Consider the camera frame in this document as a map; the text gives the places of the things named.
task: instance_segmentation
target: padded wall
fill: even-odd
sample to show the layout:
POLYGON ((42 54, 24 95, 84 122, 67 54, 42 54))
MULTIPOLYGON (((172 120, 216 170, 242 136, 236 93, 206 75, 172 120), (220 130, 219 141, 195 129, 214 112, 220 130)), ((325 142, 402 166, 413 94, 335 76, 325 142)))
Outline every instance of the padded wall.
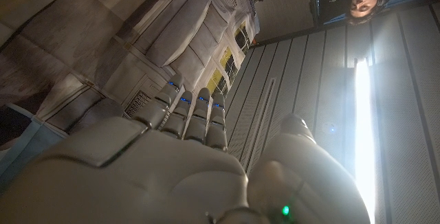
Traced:
POLYGON ((250 50, 226 100, 230 153, 250 172, 293 111, 354 175, 354 67, 366 58, 376 223, 440 223, 438 15, 439 3, 250 50))

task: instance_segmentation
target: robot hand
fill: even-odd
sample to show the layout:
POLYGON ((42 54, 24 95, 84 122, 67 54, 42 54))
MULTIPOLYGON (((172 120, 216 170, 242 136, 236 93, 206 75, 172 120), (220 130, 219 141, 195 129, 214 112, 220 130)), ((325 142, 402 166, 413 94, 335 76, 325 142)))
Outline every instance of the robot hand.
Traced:
POLYGON ((183 93, 159 131, 182 84, 173 76, 133 120, 103 120, 38 156, 0 198, 2 221, 369 223, 350 175, 295 115, 283 121, 249 182, 225 153, 222 95, 214 95, 208 120, 209 91, 199 92, 191 117, 192 94, 183 93))

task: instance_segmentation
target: white wall panel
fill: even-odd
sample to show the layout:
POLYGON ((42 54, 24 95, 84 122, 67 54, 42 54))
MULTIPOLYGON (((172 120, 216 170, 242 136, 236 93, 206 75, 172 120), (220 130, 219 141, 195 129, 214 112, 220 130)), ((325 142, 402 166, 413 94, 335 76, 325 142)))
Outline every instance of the white wall panel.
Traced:
POLYGON ((306 122, 311 131, 314 129, 313 125, 323 47, 324 32, 309 35, 298 96, 296 96, 296 104, 294 107, 294 113, 306 122))
POLYGON ((341 164, 344 152, 345 27, 327 31, 315 140, 341 164))
POLYGON ((280 83, 278 99, 274 109, 274 115, 267 135, 266 145, 280 131, 283 118, 292 113, 294 109, 294 100, 298 88, 298 79, 301 65, 303 63, 304 52, 306 48, 307 36, 294 38, 291 42, 290 52, 285 66, 285 73, 280 83))
POLYGON ((263 56, 258 69, 255 72, 255 77, 247 90, 248 95, 244 102, 243 108, 239 114, 236 127, 232 133, 228 143, 228 152, 234 155, 237 159, 240 159, 243 148, 246 143, 246 139, 250 132, 251 124, 256 116, 256 108, 262 98, 263 87, 267 80, 267 73, 272 64, 272 59, 276 50, 277 44, 267 45, 265 47, 263 56))
POLYGON ((400 17, 432 140, 431 145, 434 146, 434 163, 439 165, 440 33, 429 7, 425 6, 402 12, 400 17))
POLYGON ((381 139, 393 223, 438 223, 440 205, 396 15, 373 21, 381 139))
POLYGON ((246 68, 248 66, 248 63, 251 59, 251 56, 254 52, 254 49, 249 49, 247 51, 246 57, 241 63, 241 67, 237 75, 235 76, 234 83, 232 84, 231 89, 228 92, 228 96, 225 99, 225 114, 228 114, 229 108, 232 104, 232 100, 234 99, 235 94, 237 93, 237 89, 239 88, 239 85, 241 83, 241 79, 243 79, 243 76, 245 74, 246 68))
MULTIPOLYGON (((269 122, 270 122, 270 118, 272 116, 272 111, 274 108, 274 102, 275 102, 275 98, 276 98, 276 93, 278 91, 278 87, 280 85, 280 81, 281 81, 281 76, 283 75, 283 70, 285 67, 285 63, 287 60, 287 55, 289 53, 289 48, 290 48, 290 42, 292 40, 286 40, 286 41, 281 41, 278 43, 278 47, 276 48, 276 52, 274 54, 273 57, 273 63, 272 66, 270 67, 269 70, 269 74, 267 77, 267 82, 264 86, 264 91, 266 91, 266 89, 269 87, 270 81, 269 79, 275 78, 275 83, 274 83, 274 93, 272 94, 272 97, 269 99, 268 103, 267 103, 267 109, 268 109, 268 115, 265 115, 265 117, 258 123, 257 120, 258 119, 254 119, 254 123, 252 123, 251 129, 250 129, 250 135, 247 138, 247 142, 246 142, 246 146, 245 146, 245 152, 241 158, 241 164, 245 166, 245 169, 247 168, 248 164, 250 161, 255 161, 255 157, 258 154, 261 154, 261 150, 263 148, 264 145, 264 141, 266 138, 266 132, 267 129, 269 128, 269 122)), ((260 101, 256 112, 259 113, 260 110, 262 110, 263 108, 265 108, 263 101, 260 101)))
POLYGON ((241 109, 243 108, 246 96, 248 95, 248 91, 252 81, 254 79, 256 70, 259 66, 261 56, 263 55, 265 47, 258 47, 252 53, 252 57, 247 65, 247 69, 244 71, 244 68, 241 71, 244 71, 243 78, 241 79, 240 85, 238 85, 238 89, 235 93, 235 96, 231 100, 232 103, 230 108, 228 109, 228 113, 226 115, 226 135, 228 137, 228 142, 231 139, 232 132, 235 129, 235 125, 237 120, 239 119, 239 115, 241 109))

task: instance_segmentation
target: light strip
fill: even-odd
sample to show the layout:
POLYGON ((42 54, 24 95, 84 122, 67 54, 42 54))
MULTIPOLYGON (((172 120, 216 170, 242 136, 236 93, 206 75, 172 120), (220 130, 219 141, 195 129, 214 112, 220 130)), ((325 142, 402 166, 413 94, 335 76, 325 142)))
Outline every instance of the light strip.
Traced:
POLYGON ((355 180, 370 217, 375 222, 375 156, 371 123, 369 66, 360 60, 356 66, 355 180))

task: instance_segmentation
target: robotic finger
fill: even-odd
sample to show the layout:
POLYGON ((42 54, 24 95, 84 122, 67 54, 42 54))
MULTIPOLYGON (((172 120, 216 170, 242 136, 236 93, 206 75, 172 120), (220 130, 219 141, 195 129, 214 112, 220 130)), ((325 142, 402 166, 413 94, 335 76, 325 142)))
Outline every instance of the robotic finger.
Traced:
POLYGON ((195 108, 185 133, 185 140, 195 140, 205 144, 206 124, 208 121, 210 93, 207 88, 200 90, 195 108))
POLYGON ((222 150, 223 152, 228 151, 225 127, 225 98, 220 93, 215 94, 212 101, 210 126, 206 134, 206 146, 222 150))
POLYGON ((180 75, 174 75, 162 90, 133 117, 134 120, 144 123, 148 128, 157 129, 164 120, 171 104, 184 84, 180 75))
POLYGON ((177 139, 182 138, 186 120, 188 118, 188 112, 190 111, 191 102, 193 101, 192 98, 193 94, 190 91, 185 91, 181 95, 176 108, 170 114, 164 128, 162 128, 163 133, 177 139))

